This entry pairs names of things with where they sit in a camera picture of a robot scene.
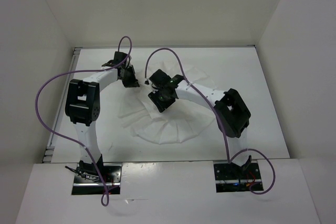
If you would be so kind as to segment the aluminium table frame rail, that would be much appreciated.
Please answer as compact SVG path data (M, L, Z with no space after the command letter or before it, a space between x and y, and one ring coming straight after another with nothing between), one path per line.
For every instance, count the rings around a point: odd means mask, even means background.
M75 47L74 48L71 63L70 63L70 67L69 67L69 71L73 71L76 68L81 49L82 49L82 47ZM51 126L51 129L53 131L56 131L59 116L62 115L63 112L64 112L64 109L62 108L62 104L63 104L64 98L66 96L67 86L68 86L68 82L69 82L69 79L70 79L71 76L72 76L72 74L67 74L66 78L65 78L65 85L64 85L61 97L60 97L60 101L59 101L59 104L58 104L58 108L57 108L57 111L56 111L56 115L55 115L53 125ZM50 135L49 135L47 146L46 146L45 151L44 151L42 163L47 163L47 164L51 163L52 156L53 156L54 149L55 149L55 146L52 143L53 138L54 138L54 133L51 132Z

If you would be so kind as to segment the white pleated skirt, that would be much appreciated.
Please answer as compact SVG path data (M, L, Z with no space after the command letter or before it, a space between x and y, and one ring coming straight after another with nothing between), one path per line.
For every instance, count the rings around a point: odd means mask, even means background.
M134 137L153 144L183 143L195 138L214 122L213 112L193 102L176 100L160 113L148 97L152 91L145 78L161 69L170 77L181 74L179 64L173 61L150 63L147 68L137 67L136 77L140 87L129 88L121 99L118 118Z

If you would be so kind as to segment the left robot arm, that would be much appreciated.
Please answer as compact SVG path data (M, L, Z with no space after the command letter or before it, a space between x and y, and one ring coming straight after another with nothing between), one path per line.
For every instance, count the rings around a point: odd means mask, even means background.
M100 114L100 92L108 85L121 80L124 87L139 87L133 65L101 71L82 80L72 79L69 83L65 106L66 116L74 124L80 146L80 168L93 182L104 177L102 154L98 147L96 120Z

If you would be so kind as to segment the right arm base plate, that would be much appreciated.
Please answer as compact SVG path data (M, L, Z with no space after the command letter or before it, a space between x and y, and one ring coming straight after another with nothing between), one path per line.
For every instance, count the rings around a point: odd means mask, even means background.
M227 163L214 163L214 177L217 193L232 193L252 190L263 191L259 165L252 162L242 171L239 166Z

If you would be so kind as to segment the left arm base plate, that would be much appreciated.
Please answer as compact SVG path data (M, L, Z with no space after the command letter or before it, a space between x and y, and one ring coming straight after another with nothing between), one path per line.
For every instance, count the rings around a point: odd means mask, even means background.
M91 175L79 171L79 165L74 172L72 195L101 195L104 192L102 180L98 175ZM122 164L105 163L102 178L110 195L119 195L121 190Z

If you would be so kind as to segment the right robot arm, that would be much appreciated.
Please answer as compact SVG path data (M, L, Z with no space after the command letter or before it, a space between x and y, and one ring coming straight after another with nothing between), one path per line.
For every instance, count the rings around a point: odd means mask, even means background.
M176 100L186 100L211 110L219 130L224 137L227 161L235 178L243 178L248 173L250 157L247 154L247 128L251 113L240 94L235 89L216 90L185 80L175 83L168 81L148 94L158 111L162 113Z

